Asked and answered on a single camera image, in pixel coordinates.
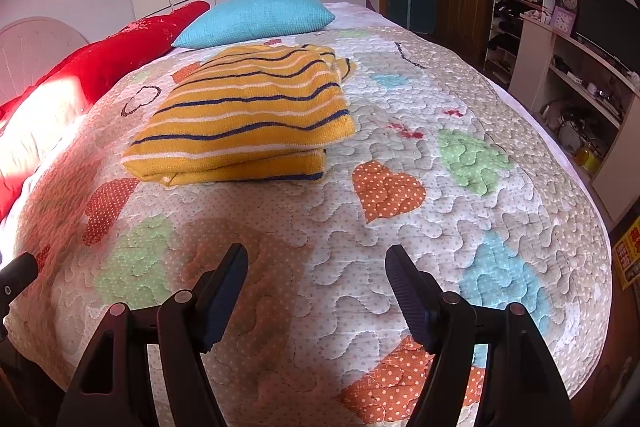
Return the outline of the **yellow striped knit sweater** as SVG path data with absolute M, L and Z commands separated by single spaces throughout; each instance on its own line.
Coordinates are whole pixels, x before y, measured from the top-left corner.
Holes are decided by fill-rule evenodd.
M 166 186 L 319 180 L 328 147 L 355 132 L 343 92 L 355 70 L 324 46 L 232 46 L 172 89 L 122 165 Z

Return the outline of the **red pillow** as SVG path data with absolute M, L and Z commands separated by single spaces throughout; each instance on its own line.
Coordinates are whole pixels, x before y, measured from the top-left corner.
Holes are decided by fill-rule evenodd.
M 193 1 L 167 15 L 136 20 L 64 58 L 34 87 L 1 107 L 1 214 L 20 197 L 25 180 L 64 138 L 75 120 L 122 77 L 165 55 L 186 26 L 209 10 Z

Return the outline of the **yellow sign board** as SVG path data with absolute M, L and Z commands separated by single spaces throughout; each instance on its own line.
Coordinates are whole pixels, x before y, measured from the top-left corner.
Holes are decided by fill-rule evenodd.
M 640 274 L 639 225 L 640 218 L 637 217 L 613 247 L 614 265 L 624 289 L 638 280 Z

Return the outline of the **white round headboard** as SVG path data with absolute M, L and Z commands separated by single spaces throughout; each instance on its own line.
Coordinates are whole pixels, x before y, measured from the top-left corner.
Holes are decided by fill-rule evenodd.
M 0 103 L 21 95 L 40 77 L 88 44 L 81 33 L 51 17 L 26 17 L 0 31 Z

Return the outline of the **patchwork heart quilt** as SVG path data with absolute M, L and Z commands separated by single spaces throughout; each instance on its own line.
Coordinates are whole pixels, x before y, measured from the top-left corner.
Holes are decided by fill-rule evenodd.
M 597 210 L 538 129 L 456 54 L 393 28 L 325 30 L 354 68 L 356 131 L 317 181 L 168 187 L 122 155 L 183 75 L 214 49 L 119 80 L 29 181 L 1 235 L 40 273 L 6 320 L 25 358 L 66 387 L 107 307 L 158 305 L 233 243 L 248 274 L 227 332 L 203 359 L 233 426 L 402 425 L 431 365 L 402 317 L 384 257 L 469 303 L 521 303 L 570 395 L 603 350 L 611 248 Z

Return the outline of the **white shelf unit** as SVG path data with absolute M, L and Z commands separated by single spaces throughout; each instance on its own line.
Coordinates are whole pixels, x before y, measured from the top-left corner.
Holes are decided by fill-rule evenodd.
M 522 32 L 509 86 L 529 113 L 548 121 L 547 107 L 563 102 L 593 119 L 601 157 L 588 187 L 618 223 L 639 199 L 639 90 L 585 44 L 520 16 Z

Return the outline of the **blue knit pillow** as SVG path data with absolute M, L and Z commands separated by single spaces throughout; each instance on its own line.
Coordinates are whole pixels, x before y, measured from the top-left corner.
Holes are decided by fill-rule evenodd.
M 335 15 L 319 0 L 229 0 L 180 32 L 174 48 L 203 49 L 321 30 Z

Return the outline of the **shoe rack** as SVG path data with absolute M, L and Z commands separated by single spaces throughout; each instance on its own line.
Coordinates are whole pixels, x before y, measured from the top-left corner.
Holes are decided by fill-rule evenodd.
M 522 15 L 536 15 L 541 10 L 542 0 L 492 0 L 484 71 L 503 89 L 509 88 L 518 59 Z

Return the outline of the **pink alarm clock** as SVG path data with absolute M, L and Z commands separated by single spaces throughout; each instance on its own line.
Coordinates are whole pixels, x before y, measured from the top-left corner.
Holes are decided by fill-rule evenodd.
M 550 26 L 569 37 L 572 34 L 575 20 L 576 14 L 574 12 L 555 5 L 551 15 Z

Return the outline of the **black television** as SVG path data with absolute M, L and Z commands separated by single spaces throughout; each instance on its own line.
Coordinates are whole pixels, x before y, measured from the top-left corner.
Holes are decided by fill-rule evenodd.
M 639 72 L 639 9 L 626 0 L 579 0 L 573 32 Z

